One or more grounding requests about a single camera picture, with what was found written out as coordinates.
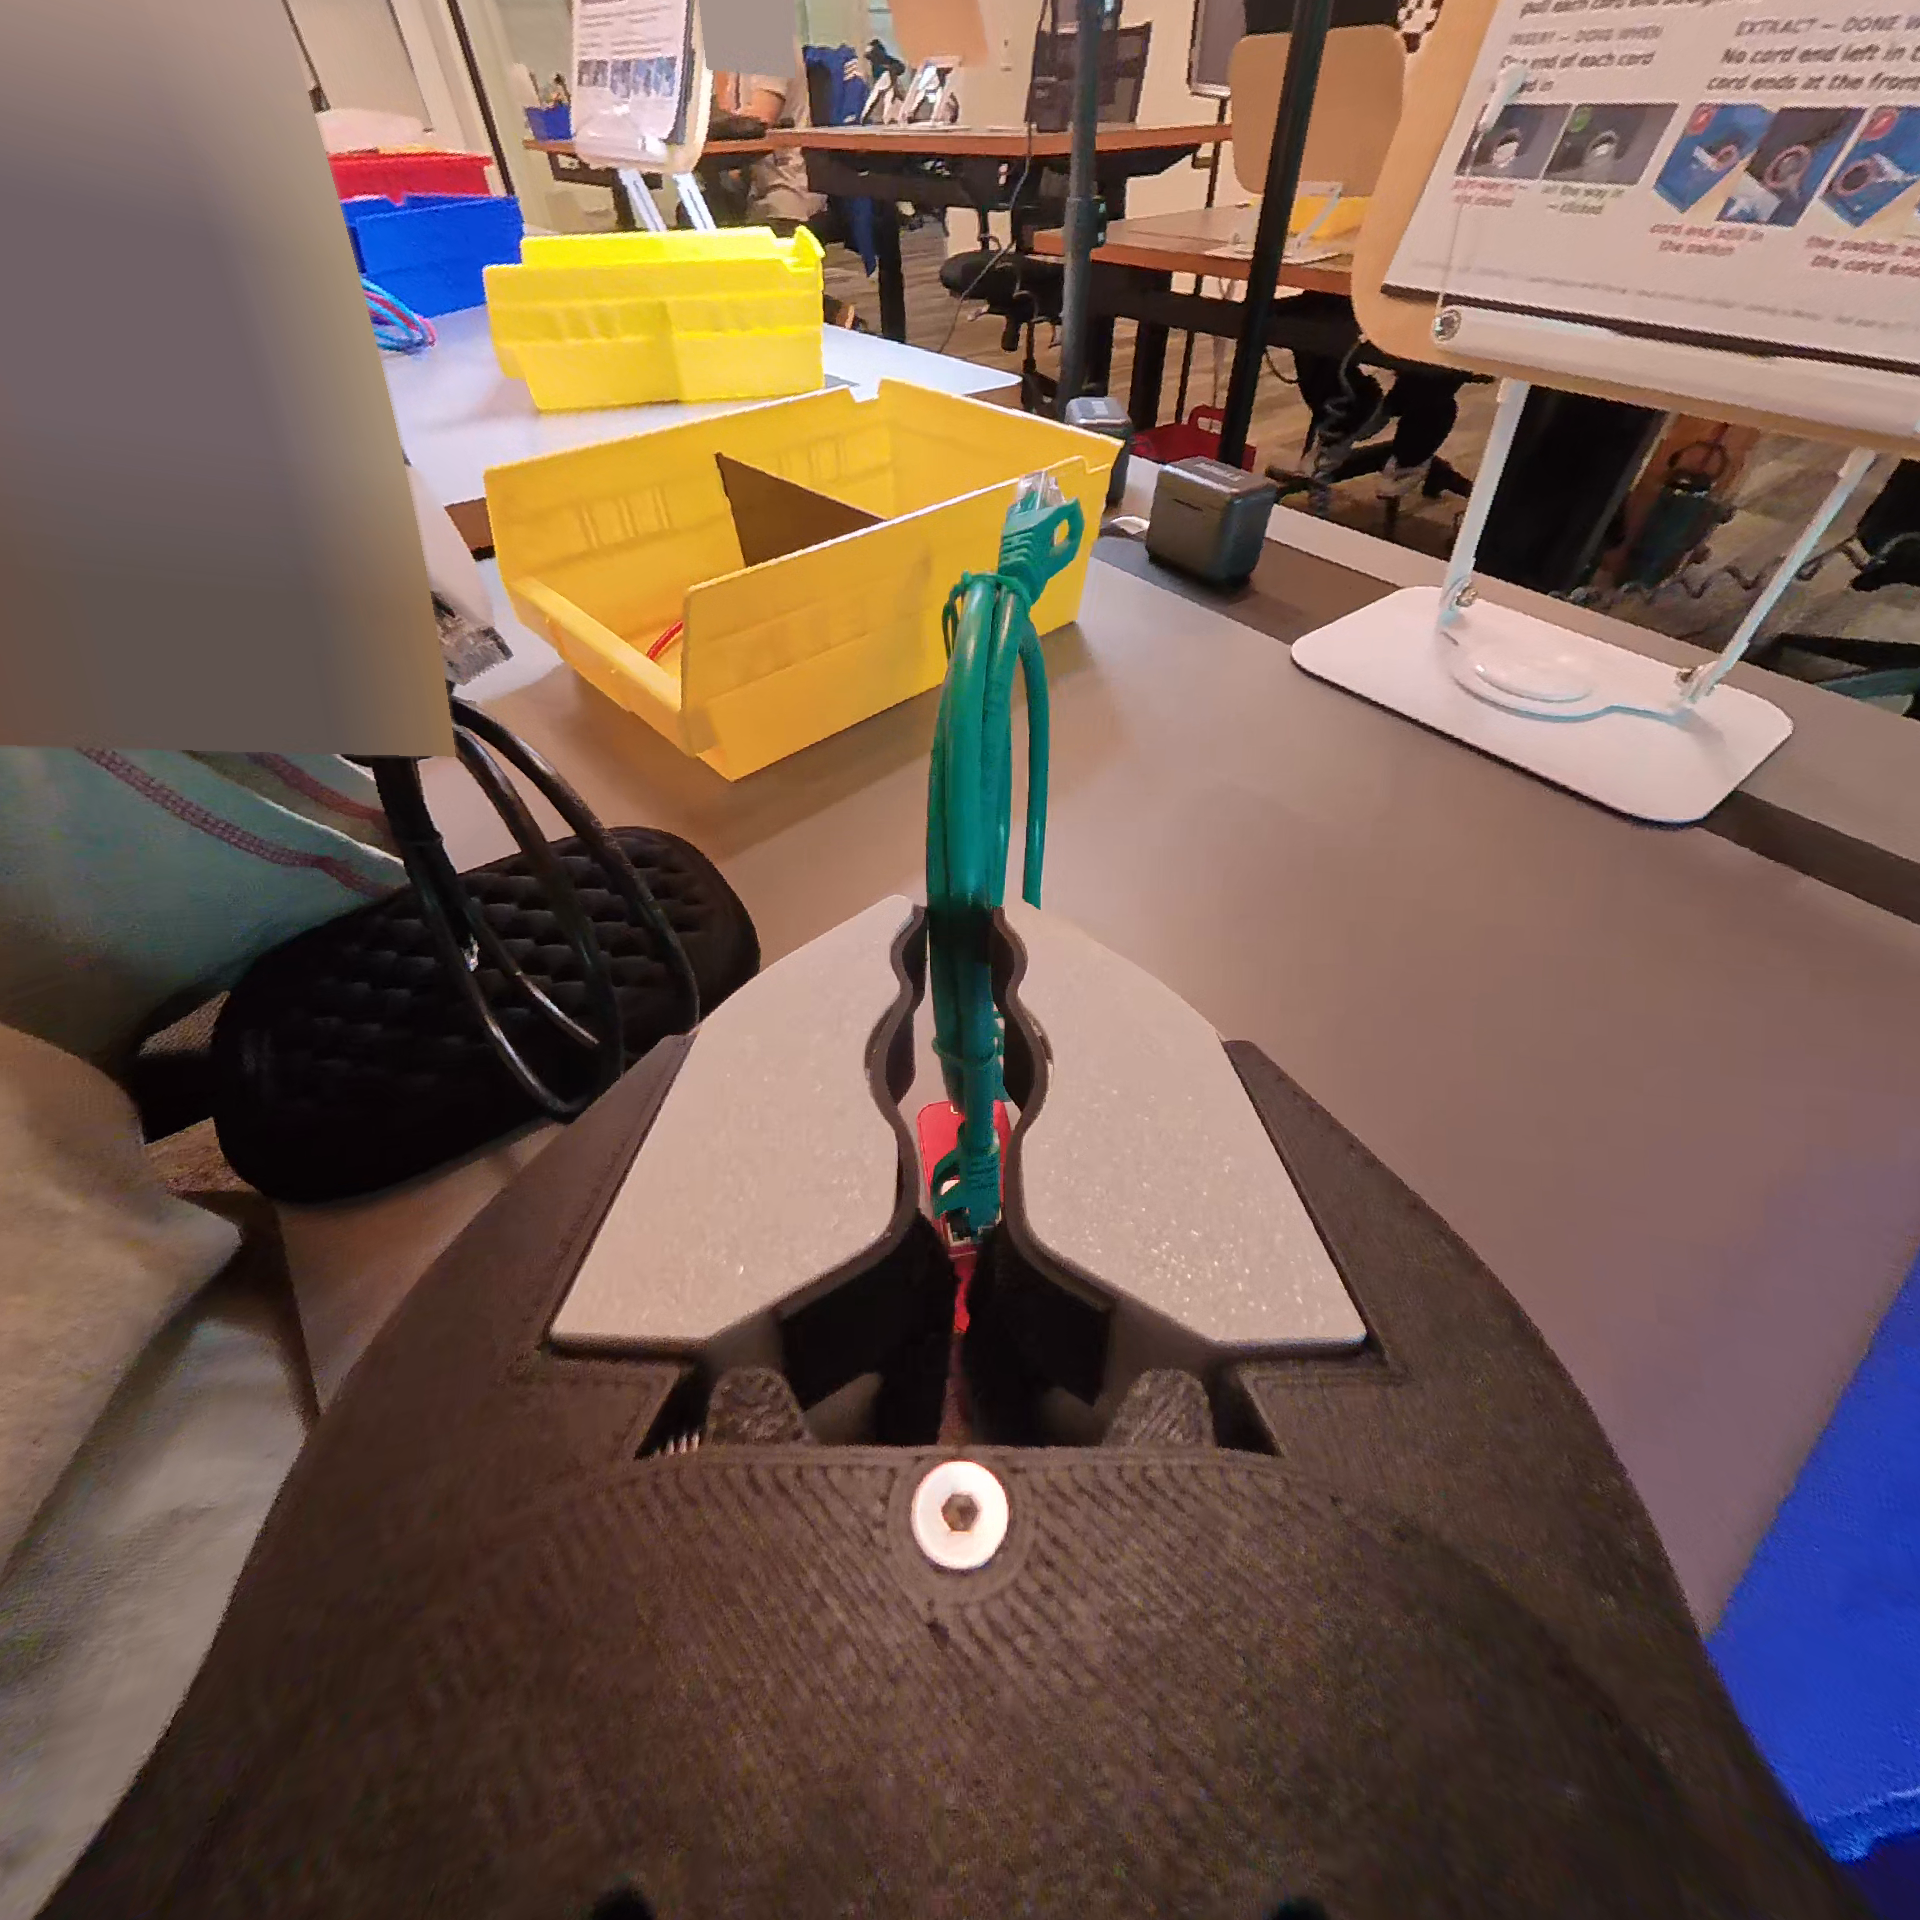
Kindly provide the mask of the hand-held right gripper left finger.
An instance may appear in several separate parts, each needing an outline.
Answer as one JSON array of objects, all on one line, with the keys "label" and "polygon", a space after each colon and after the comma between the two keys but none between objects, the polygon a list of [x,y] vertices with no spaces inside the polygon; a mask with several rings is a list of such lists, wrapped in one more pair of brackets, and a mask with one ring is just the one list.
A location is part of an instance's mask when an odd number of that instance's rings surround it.
[{"label": "hand-held right gripper left finger", "polygon": [[909,895],[886,895],[699,1023],[560,1299],[557,1350],[887,1366],[914,1315],[914,1178],[886,1067],[913,1026],[918,925]]}]

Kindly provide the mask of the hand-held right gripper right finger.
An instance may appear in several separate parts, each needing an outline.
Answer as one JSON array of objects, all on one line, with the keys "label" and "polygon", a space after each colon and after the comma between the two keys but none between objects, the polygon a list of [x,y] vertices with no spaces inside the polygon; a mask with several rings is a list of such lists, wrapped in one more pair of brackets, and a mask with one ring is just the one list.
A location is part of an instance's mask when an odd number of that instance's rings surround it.
[{"label": "hand-held right gripper right finger", "polygon": [[1002,913],[1016,1244],[1089,1299],[1075,1369],[1355,1353],[1368,1327],[1215,1023],[1037,906]]}]

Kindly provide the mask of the red ethernet splitter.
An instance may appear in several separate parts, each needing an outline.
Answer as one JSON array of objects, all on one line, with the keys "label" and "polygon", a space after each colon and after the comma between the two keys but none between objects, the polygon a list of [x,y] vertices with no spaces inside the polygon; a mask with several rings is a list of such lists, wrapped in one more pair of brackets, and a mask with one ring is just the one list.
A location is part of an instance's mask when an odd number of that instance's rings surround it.
[{"label": "red ethernet splitter", "polygon": [[936,1100],[919,1111],[918,1131],[928,1215],[933,1218],[936,1233],[942,1237],[957,1275],[952,1327],[957,1338],[963,1338],[969,1331],[969,1287],[976,1274],[979,1241],[965,1229],[965,1226],[957,1223],[961,1213],[942,1213],[933,1206],[936,1193],[931,1189],[937,1165],[959,1145],[959,1123],[959,1108],[946,1100]]}]

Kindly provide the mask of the yellow plastic bin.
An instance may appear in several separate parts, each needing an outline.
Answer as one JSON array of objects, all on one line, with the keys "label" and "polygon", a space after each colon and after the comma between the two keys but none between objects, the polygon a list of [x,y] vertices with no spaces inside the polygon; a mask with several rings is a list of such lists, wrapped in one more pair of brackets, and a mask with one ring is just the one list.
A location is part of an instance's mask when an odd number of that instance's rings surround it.
[{"label": "yellow plastic bin", "polygon": [[805,228],[529,235],[486,267],[491,346],[546,417],[817,393],[824,261]]},{"label": "yellow plastic bin", "polygon": [[[728,452],[886,516],[741,566]],[[986,399],[882,380],[552,451],[486,473],[518,617],[613,706],[741,780],[886,714],[946,670],[944,606],[995,566],[1024,483],[1085,515],[1034,623],[1077,619],[1115,445]]]}]

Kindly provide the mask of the grey desk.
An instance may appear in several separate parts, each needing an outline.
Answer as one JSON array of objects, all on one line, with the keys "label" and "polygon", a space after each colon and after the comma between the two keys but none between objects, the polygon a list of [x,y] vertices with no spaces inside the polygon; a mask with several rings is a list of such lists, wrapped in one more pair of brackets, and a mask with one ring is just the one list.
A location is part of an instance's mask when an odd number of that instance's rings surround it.
[{"label": "grey desk", "polygon": [[[1353,577],[1368,602],[1283,599],[1305,622],[1281,637],[1094,541],[1077,619],[1042,643],[1047,777],[1016,781],[1047,817],[1038,908],[1182,994],[1256,1101],[1272,1063],[1447,1221],[1592,1403],[1715,1630],[1914,1267],[1915,921],[1309,677],[1290,644],[1386,597],[1376,566]],[[886,895],[919,908],[913,1026],[886,1067],[918,1233],[909,1084],[927,1069],[942,1093],[914,1034],[939,690],[730,781],[546,660],[504,727],[601,822],[703,851],[766,967]],[[490,1145],[377,1197],[282,1206],[320,1398],[461,1233],[462,1255],[488,1252],[586,1183],[566,1299],[703,1022],[590,1116],[541,1121],[533,1153]],[[1229,1387],[1250,1363],[1154,1348],[1153,1366],[1077,1369],[1094,1303],[1026,1262],[1006,1218],[993,1247],[1040,1284],[1016,1331],[1040,1342],[1042,1411],[1071,1439],[1147,1369]],[[536,1309],[536,1342],[560,1299]]]}]

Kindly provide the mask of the black wrist rest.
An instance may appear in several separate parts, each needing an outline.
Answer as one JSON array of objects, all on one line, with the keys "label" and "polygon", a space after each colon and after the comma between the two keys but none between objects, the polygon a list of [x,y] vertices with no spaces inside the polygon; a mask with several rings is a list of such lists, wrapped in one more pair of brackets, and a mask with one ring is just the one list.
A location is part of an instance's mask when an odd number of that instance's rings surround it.
[{"label": "black wrist rest", "polygon": [[[762,965],[758,925],[728,878],[686,838],[615,828],[673,925],[704,1012]],[[605,861],[578,838],[550,844],[609,962],[627,1067],[688,1029],[659,938],[633,921]],[[526,855],[472,868],[464,886],[512,961],[577,1023],[590,1009]],[[577,1111],[613,1084],[482,955],[479,988],[520,1057]],[[322,1204],[443,1169],[533,1121],[552,1121],[512,1077],[435,951],[417,892],[312,929],[264,955],[213,1029],[211,1116],[229,1165],[277,1202]]]}]

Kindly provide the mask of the white board stand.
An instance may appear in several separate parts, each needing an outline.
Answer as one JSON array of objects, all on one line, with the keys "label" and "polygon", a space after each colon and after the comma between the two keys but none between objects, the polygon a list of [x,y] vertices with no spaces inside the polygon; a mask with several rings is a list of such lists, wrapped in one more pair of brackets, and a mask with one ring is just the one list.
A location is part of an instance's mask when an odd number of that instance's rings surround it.
[{"label": "white board stand", "polygon": [[1499,383],[1496,423],[1438,587],[1402,587],[1291,644],[1314,682],[1646,826],[1699,826],[1786,745],[1790,715],[1734,687],[1767,613],[1858,492],[1851,451],[1834,490],[1728,644],[1678,668],[1481,595],[1475,577],[1529,383]]},{"label": "white board stand", "polygon": [[609,166],[605,177],[617,234],[713,234],[720,226],[699,161],[673,177],[640,166]]}]

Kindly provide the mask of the person's beige sweater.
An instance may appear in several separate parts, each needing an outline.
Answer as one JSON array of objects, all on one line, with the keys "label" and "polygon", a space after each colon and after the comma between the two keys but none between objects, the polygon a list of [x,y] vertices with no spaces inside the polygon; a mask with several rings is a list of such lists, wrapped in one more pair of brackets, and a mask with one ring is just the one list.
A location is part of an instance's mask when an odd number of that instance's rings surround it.
[{"label": "person's beige sweater", "polygon": [[35,1913],[184,1702],[313,1423],[258,1241],[6,1029],[3,1878]]}]

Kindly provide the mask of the dark bin divider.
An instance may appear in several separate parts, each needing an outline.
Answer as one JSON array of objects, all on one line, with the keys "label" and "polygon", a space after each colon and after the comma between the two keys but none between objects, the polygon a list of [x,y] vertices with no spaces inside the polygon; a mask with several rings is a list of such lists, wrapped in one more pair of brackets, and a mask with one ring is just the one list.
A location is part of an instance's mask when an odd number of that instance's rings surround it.
[{"label": "dark bin divider", "polygon": [[713,465],[728,497],[741,566],[745,569],[787,561],[835,540],[858,537],[886,524],[882,515],[861,509],[728,452],[717,452]]}]

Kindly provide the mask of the grey power box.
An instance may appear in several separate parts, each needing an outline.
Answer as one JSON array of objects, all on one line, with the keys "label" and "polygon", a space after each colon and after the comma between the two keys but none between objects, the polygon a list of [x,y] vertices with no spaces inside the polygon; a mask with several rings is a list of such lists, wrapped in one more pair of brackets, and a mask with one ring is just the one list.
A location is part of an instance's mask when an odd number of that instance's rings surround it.
[{"label": "grey power box", "polygon": [[1210,458],[1159,468],[1143,546],[1153,562],[1215,589],[1246,587],[1265,554],[1281,485]]}]

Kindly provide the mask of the black office chair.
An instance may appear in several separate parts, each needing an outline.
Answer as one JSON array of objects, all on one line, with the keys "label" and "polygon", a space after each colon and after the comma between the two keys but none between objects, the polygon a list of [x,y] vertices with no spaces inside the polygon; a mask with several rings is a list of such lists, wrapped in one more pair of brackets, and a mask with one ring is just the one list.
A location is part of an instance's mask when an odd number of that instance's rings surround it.
[{"label": "black office chair", "polygon": [[975,246],[952,253],[939,269],[942,289],[959,305],[983,307],[1002,319],[1000,347],[1022,350],[1022,377],[1050,389],[1038,363],[1040,330],[1056,330],[1066,315],[1066,265],[1056,255],[1018,246]]}]

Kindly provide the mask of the wooden office table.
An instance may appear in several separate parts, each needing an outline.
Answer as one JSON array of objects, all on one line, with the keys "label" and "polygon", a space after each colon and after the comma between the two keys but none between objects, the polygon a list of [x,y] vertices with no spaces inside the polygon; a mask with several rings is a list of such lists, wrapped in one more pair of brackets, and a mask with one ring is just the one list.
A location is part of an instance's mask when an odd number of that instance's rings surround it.
[{"label": "wooden office table", "polygon": [[[1185,125],[1101,125],[1097,201],[1111,214],[1126,210],[1126,189],[1135,179],[1159,177],[1177,161],[1219,148],[1233,138],[1230,122]],[[1046,173],[1063,173],[1071,162],[1067,133],[1030,127],[778,127],[758,139],[718,139],[703,148],[709,177],[745,170],[768,154],[802,154],[817,193],[854,201],[875,201],[875,249],[881,290],[881,333],[905,341],[905,279],[902,263],[904,204],[928,207],[971,207],[981,217],[1014,210],[1040,193]]]},{"label": "wooden office table", "polygon": [[[1267,315],[1273,350],[1344,355],[1361,341],[1353,314],[1353,249],[1368,204],[1343,201],[1333,234],[1290,246],[1281,289]],[[1089,265],[1087,375],[1105,375],[1115,325],[1135,330],[1129,375],[1113,375],[1109,391],[1126,399],[1141,429],[1162,418],[1173,333],[1224,342],[1234,355],[1241,299],[1254,267],[1258,207],[1206,207],[1150,214],[1106,228]]]}]

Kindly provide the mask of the red plastic bin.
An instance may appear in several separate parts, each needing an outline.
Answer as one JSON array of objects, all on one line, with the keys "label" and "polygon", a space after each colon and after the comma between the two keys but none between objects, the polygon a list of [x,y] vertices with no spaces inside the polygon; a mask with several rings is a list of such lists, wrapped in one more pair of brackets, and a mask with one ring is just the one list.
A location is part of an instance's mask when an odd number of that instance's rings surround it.
[{"label": "red plastic bin", "polygon": [[442,148],[357,148],[328,156],[342,201],[490,199],[491,157]]}]

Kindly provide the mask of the wooden board back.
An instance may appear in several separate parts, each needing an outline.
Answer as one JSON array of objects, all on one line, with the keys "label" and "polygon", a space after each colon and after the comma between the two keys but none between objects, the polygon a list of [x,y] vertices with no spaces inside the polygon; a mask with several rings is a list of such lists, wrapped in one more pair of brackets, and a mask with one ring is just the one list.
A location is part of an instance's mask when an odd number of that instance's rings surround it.
[{"label": "wooden board back", "polygon": [[[1281,122],[1290,34],[1250,34],[1233,47],[1233,170],[1256,199],[1265,193]],[[1395,26],[1333,27],[1326,37],[1302,164],[1302,193],[1338,186],[1344,199],[1376,193],[1402,119],[1409,69]]]}]

